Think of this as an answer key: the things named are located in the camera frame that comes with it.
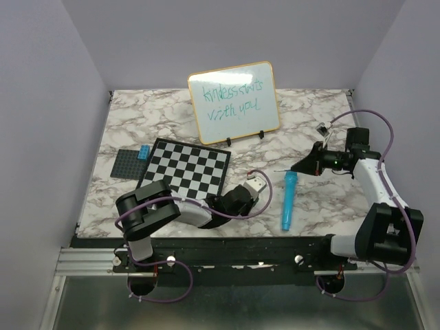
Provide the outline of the yellow framed whiteboard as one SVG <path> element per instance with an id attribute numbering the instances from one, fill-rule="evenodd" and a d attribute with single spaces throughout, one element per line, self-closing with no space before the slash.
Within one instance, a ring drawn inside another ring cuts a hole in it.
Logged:
<path id="1" fill-rule="evenodd" d="M 272 65 L 268 61 L 194 73 L 188 90 L 204 145 L 229 142 L 281 127 Z"/>

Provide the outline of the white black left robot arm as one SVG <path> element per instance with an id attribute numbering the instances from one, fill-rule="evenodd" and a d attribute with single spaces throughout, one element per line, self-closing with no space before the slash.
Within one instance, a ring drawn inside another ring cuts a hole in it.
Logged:
<path id="1" fill-rule="evenodd" d="M 152 265 L 151 235 L 171 221 L 212 229 L 248 216 L 266 186 L 265 180 L 251 177 L 225 195 L 188 199 L 161 179 L 122 195 L 115 205 L 122 218 L 118 225 L 131 251 L 129 264 L 139 272 Z"/>

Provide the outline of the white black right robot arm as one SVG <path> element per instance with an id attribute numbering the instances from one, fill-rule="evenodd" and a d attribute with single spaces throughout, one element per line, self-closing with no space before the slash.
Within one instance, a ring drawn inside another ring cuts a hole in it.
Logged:
<path id="1" fill-rule="evenodd" d="M 291 170 L 319 176 L 326 169 L 347 171 L 361 185 L 369 210 L 355 234 L 328 234 L 316 252 L 319 266 L 334 268 L 341 259 L 375 261 L 392 265 L 411 262 L 424 216 L 412 209 L 397 194 L 380 153 L 371 151 L 369 130 L 350 128 L 344 151 L 330 151 L 323 142 L 315 142 L 310 153 Z"/>

